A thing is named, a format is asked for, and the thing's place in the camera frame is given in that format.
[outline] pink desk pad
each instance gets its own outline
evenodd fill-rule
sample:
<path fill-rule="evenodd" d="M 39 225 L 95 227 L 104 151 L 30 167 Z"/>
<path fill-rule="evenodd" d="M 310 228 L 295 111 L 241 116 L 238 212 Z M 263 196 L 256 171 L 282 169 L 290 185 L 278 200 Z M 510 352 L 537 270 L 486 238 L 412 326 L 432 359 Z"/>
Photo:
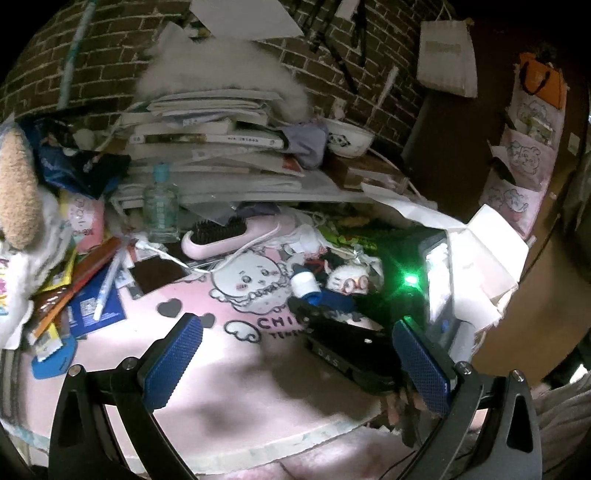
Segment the pink desk pad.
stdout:
<path fill-rule="evenodd" d="M 303 328 L 285 305 L 295 260 L 249 251 L 217 274 L 191 276 L 138 300 L 122 288 L 128 319 L 80 341 L 74 363 L 113 368 L 141 356 L 183 313 L 195 313 L 206 327 L 203 343 L 168 405 L 155 412 L 194 472 L 252 468 L 349 432 L 379 414 L 379 399 L 304 348 Z M 63 377 L 35 380 L 25 356 L 21 378 L 22 426 L 49 438 Z M 143 472 L 109 409 L 130 467 Z"/>

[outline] white pen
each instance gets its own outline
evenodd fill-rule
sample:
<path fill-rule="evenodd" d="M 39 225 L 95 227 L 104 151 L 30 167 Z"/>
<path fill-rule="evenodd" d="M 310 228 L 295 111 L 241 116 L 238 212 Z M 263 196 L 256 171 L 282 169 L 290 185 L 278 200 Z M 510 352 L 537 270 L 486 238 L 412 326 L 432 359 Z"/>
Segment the white pen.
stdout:
<path fill-rule="evenodd" d="M 111 293 L 111 288 L 113 288 L 113 282 L 115 281 L 115 277 L 117 276 L 117 272 L 123 263 L 125 258 L 125 254 L 127 253 L 127 246 L 129 245 L 129 240 L 123 241 L 119 251 L 115 254 L 111 264 L 109 265 L 109 269 L 107 270 L 107 275 L 103 280 L 103 283 L 100 285 L 99 294 L 96 298 L 96 307 L 95 307 L 95 314 L 93 316 L 93 320 L 98 322 L 100 320 L 100 316 L 103 315 L 103 309 L 107 303 L 107 299 L 109 298 L 109 293 Z"/>

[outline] white bowl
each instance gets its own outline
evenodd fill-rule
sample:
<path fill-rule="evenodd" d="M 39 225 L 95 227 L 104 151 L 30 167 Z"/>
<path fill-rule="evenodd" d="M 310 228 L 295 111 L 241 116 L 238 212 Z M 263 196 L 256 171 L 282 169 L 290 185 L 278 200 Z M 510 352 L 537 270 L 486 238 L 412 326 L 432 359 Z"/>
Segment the white bowl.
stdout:
<path fill-rule="evenodd" d="M 360 157 L 374 141 L 374 134 L 363 128 L 329 118 L 325 121 L 329 129 L 328 148 L 341 157 Z"/>

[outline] orange bag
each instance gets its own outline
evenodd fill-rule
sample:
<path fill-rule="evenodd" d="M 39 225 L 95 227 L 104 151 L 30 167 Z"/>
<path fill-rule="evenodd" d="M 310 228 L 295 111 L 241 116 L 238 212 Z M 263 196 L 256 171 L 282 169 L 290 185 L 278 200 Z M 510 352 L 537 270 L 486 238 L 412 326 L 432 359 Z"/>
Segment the orange bag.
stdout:
<path fill-rule="evenodd" d="M 562 110 L 566 105 L 566 83 L 562 71 L 539 62 L 533 53 L 520 53 L 519 61 L 521 88 Z"/>

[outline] tan plush toy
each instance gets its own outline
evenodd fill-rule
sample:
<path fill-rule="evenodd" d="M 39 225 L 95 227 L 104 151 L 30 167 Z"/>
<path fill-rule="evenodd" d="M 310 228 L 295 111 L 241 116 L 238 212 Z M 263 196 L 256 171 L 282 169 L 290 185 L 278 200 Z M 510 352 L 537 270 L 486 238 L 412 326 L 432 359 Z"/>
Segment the tan plush toy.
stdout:
<path fill-rule="evenodd" d="M 0 229 L 10 245 L 28 247 L 43 224 L 33 154 L 13 122 L 0 125 Z"/>

